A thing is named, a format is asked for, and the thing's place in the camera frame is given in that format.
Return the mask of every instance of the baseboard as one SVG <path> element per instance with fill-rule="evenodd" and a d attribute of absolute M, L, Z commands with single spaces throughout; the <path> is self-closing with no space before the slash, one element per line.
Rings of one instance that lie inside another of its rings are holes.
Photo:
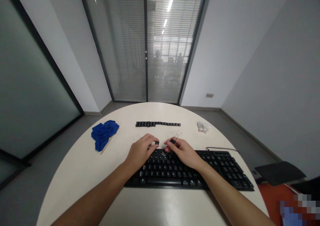
<path fill-rule="evenodd" d="M 252 139 L 257 145 L 259 145 L 268 155 L 270 155 L 277 162 L 283 161 L 279 156 L 277 156 L 272 150 L 265 146 L 260 140 L 258 140 L 253 134 L 248 130 L 242 127 L 237 121 L 234 120 L 230 115 L 228 115 L 223 109 L 220 109 L 220 112 L 230 120 L 235 126 L 237 126 L 242 132 L 244 132 L 250 139 Z"/>
<path fill-rule="evenodd" d="M 196 107 L 196 106 L 181 106 L 182 108 L 185 108 L 187 110 L 206 110 L 206 111 L 219 111 L 220 108 L 214 108 L 214 107 Z"/>
<path fill-rule="evenodd" d="M 90 111 L 85 111 L 84 114 L 85 115 L 97 115 L 97 116 L 101 116 L 104 114 L 104 112 L 110 107 L 110 105 L 112 104 L 113 102 L 110 101 L 105 107 L 103 107 L 103 109 L 100 111 L 100 112 L 90 112 Z"/>

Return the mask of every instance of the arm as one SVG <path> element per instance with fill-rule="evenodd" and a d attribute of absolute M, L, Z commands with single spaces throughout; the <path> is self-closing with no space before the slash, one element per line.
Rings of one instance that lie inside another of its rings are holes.
<path fill-rule="evenodd" d="M 274 225 L 259 208 L 203 161 L 185 140 L 176 139 L 174 145 L 169 142 L 170 139 L 165 141 L 168 146 L 165 151 L 174 151 L 185 165 L 201 174 L 232 226 Z"/>
<path fill-rule="evenodd" d="M 101 183 L 67 209 L 52 226 L 99 225 L 124 184 L 142 167 L 155 149 L 159 147 L 155 144 L 148 149 L 148 146 L 153 141 L 159 140 L 150 134 L 146 134 L 133 143 L 126 160 Z"/>

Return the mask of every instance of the hand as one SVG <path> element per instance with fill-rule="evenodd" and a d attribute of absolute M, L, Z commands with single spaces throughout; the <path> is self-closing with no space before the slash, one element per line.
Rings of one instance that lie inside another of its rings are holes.
<path fill-rule="evenodd" d="M 159 147 L 158 144 L 151 146 L 153 141 L 159 140 L 151 134 L 146 134 L 142 138 L 140 138 L 137 142 L 131 145 L 130 151 L 124 164 L 128 165 L 130 169 L 134 170 L 134 173 L 139 170 L 142 165 L 148 160 L 151 154 L 155 151 L 156 148 Z"/>
<path fill-rule="evenodd" d="M 172 138 L 176 141 L 175 144 L 170 142 Z M 175 137 L 172 138 L 165 141 L 164 144 L 167 145 L 165 151 L 170 152 L 172 150 L 186 166 L 198 170 L 198 168 L 201 167 L 201 164 L 204 163 L 202 158 L 200 158 L 185 140 Z"/>

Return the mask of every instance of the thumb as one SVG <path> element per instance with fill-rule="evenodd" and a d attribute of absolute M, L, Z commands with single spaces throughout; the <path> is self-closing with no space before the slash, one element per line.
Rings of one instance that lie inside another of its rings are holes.
<path fill-rule="evenodd" d="M 171 143 L 171 142 L 169 141 L 169 142 L 167 142 L 167 146 L 168 146 L 173 152 L 175 152 L 176 155 L 178 155 L 179 149 L 178 149 L 173 143 Z"/>
<path fill-rule="evenodd" d="M 159 147 L 159 145 L 158 144 L 154 144 L 154 145 L 152 145 L 149 149 L 148 149 L 148 151 L 147 151 L 147 156 L 148 156 L 148 158 L 151 156 L 151 154 L 156 150 L 156 148 L 158 148 Z"/>

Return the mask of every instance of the left hand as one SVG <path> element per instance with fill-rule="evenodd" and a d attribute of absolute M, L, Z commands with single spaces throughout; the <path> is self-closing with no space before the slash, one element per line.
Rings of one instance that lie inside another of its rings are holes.
<path fill-rule="evenodd" d="M 148 149 L 148 146 L 150 146 L 153 141 L 159 140 L 151 134 L 146 134 L 137 142 L 133 143 L 124 164 L 130 166 L 134 172 L 140 169 L 155 149 L 159 147 L 158 144 L 155 144 Z"/>

